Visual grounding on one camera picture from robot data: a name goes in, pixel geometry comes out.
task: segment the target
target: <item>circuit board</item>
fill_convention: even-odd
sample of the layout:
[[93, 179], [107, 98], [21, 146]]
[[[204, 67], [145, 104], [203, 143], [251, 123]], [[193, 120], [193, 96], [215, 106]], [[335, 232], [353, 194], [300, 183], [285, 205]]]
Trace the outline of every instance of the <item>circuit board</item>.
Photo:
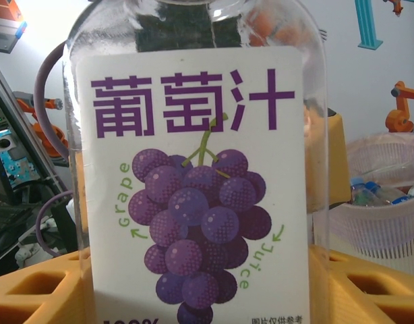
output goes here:
[[34, 165], [29, 162], [27, 157], [14, 159], [11, 150], [16, 149], [17, 144], [11, 137], [10, 130], [0, 132], [0, 140], [7, 138], [10, 145], [7, 148], [0, 148], [0, 160], [3, 163], [9, 182], [12, 187], [23, 184], [24, 182], [40, 179], [40, 176]]

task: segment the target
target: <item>product label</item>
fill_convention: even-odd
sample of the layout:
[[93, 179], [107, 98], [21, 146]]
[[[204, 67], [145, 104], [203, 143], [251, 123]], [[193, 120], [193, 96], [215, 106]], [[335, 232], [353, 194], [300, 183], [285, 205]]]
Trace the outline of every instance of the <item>product label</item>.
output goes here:
[[309, 323], [299, 51], [89, 57], [77, 84], [98, 323]]

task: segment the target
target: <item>white laundry basket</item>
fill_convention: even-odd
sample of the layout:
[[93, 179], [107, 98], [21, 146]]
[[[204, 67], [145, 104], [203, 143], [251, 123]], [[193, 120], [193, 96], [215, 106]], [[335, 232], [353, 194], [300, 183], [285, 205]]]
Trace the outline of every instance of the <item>white laundry basket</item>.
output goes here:
[[[351, 177], [414, 182], [414, 134], [378, 134], [347, 146]], [[414, 198], [397, 205], [341, 205], [330, 211], [330, 247], [414, 275]]]

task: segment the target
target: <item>grape illustration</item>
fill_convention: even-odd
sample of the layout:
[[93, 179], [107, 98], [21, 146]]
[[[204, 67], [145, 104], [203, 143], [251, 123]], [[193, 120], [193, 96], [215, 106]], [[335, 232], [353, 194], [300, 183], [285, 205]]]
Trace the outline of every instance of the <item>grape illustration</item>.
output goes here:
[[262, 176], [256, 172], [248, 172], [245, 176], [255, 188], [256, 199], [255, 203], [258, 204], [266, 195], [266, 182]]
[[240, 235], [248, 240], [261, 240], [272, 229], [272, 219], [267, 211], [259, 206], [253, 206], [248, 211], [239, 214]]
[[225, 269], [235, 269], [240, 267], [249, 255], [249, 247], [241, 236], [237, 236], [233, 241], [224, 244], [228, 255], [228, 262]]
[[213, 310], [211, 307], [205, 309], [194, 309], [183, 303], [177, 311], [179, 324], [210, 324], [213, 321]]
[[219, 285], [219, 295], [216, 299], [217, 304], [224, 304], [234, 298], [237, 293], [237, 280], [228, 271], [215, 273], [214, 278]]
[[182, 166], [182, 163], [186, 161], [186, 158], [181, 155], [171, 155], [170, 159], [172, 161], [171, 164], [177, 169], [182, 177], [186, 176], [186, 174], [194, 167], [191, 161], [189, 161], [185, 167]]
[[155, 167], [172, 165], [168, 155], [155, 148], [140, 151], [132, 160], [132, 171], [139, 181], [144, 182], [146, 175]]
[[219, 189], [225, 180], [225, 177], [212, 167], [202, 165], [186, 174], [183, 185], [198, 189], [206, 196], [208, 202], [212, 202], [219, 199]]
[[159, 246], [168, 247], [187, 236], [187, 226], [177, 223], [169, 210], [161, 211], [153, 217], [150, 236]]
[[201, 230], [211, 242], [228, 243], [239, 232], [239, 218], [228, 208], [214, 207], [202, 217]]
[[[188, 158], [149, 148], [132, 161], [144, 189], [132, 196], [127, 210], [136, 223], [150, 226], [154, 245], [144, 264], [160, 275], [159, 300], [180, 304], [179, 324], [211, 324], [212, 305], [237, 293], [237, 280], [227, 270], [246, 262], [246, 240], [261, 240], [272, 229], [268, 211], [257, 206], [266, 195], [264, 178], [248, 170], [241, 151], [215, 154], [208, 148], [215, 125], [214, 119], [195, 151], [183, 153]], [[212, 159], [211, 166], [205, 158]]]
[[220, 188], [221, 203], [234, 211], [246, 211], [255, 204], [256, 192], [249, 180], [231, 178]]
[[129, 216], [140, 225], [150, 225], [153, 217], [163, 208], [147, 197], [145, 190], [134, 194], [127, 207]]
[[181, 174], [175, 167], [156, 167], [145, 178], [148, 198], [156, 203], [167, 203], [178, 189], [181, 189]]
[[225, 150], [218, 155], [218, 161], [212, 167], [230, 177], [244, 177], [247, 173], [248, 162], [245, 155], [237, 150]]
[[151, 272], [162, 275], [168, 271], [165, 264], [165, 248], [158, 245], [151, 246], [144, 256], [144, 264]]
[[166, 304], [180, 304], [183, 302], [181, 293], [186, 277], [165, 273], [156, 283], [156, 295]]
[[200, 269], [201, 262], [201, 248], [191, 240], [177, 241], [165, 253], [167, 268], [175, 275], [191, 275]]
[[186, 304], [194, 309], [204, 309], [218, 298], [219, 285], [212, 275], [198, 272], [186, 279], [181, 291]]
[[199, 239], [202, 252], [200, 271], [216, 273], [225, 269], [228, 263], [227, 251], [220, 244], [215, 244], [206, 238]]
[[201, 218], [208, 210], [208, 202], [199, 190], [184, 188], [171, 196], [168, 210], [179, 224], [195, 226], [201, 224]]

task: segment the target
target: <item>yellow plastic rack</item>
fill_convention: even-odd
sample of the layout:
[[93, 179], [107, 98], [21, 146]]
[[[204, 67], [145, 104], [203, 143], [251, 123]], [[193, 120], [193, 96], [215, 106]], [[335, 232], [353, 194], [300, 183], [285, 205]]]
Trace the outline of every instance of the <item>yellow plastic rack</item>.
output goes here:
[[[335, 251], [328, 276], [332, 324], [414, 324], [413, 276]], [[0, 277], [0, 324], [85, 324], [81, 277], [77, 252]]]

